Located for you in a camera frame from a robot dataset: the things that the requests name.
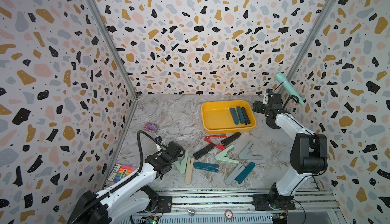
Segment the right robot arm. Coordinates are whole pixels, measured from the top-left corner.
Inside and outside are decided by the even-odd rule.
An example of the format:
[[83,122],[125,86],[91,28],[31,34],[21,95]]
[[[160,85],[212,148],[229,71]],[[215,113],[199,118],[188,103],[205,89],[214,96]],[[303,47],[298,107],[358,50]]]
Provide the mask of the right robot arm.
[[293,140],[289,157],[290,167],[284,176],[272,185],[268,195],[270,202],[290,201],[306,180],[327,170],[327,137],[299,123],[285,109],[281,94],[272,89],[266,90],[262,102],[253,103],[252,110],[266,116],[268,127],[284,130]]

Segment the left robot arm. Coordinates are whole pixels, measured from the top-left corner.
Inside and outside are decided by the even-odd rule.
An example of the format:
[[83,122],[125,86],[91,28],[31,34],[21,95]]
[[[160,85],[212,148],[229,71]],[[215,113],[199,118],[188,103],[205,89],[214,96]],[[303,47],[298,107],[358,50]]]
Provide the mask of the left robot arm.
[[[161,149],[144,158],[141,135]],[[96,194],[90,190],[85,192],[77,201],[69,224],[115,224],[140,211],[152,212],[156,208],[158,193],[149,184],[163,178],[185,150],[175,142],[165,146],[142,130],[137,132],[137,144],[140,166],[129,176]]]

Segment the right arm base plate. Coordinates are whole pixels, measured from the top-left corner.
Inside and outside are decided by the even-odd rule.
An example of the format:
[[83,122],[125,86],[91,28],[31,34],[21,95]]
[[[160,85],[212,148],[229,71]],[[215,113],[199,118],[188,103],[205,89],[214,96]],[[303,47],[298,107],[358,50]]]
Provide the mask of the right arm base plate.
[[296,209],[293,203],[293,196],[257,194],[252,197],[252,204],[256,211],[286,211]]

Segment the beige pruning pliers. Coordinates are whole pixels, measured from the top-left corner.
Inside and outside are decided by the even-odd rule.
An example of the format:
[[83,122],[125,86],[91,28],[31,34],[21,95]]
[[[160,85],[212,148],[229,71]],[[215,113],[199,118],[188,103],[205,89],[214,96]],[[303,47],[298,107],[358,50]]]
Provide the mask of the beige pruning pliers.
[[191,182],[192,182],[194,162],[195,162],[194,158],[187,159],[186,172],[185,172],[185,183],[186,184],[191,184]]

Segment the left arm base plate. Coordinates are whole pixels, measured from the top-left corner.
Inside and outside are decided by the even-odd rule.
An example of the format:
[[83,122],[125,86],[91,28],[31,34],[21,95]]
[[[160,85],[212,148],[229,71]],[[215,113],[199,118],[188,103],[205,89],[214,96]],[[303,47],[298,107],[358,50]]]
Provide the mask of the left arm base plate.
[[152,199],[146,209],[139,213],[170,213],[172,210],[172,196],[158,196]]

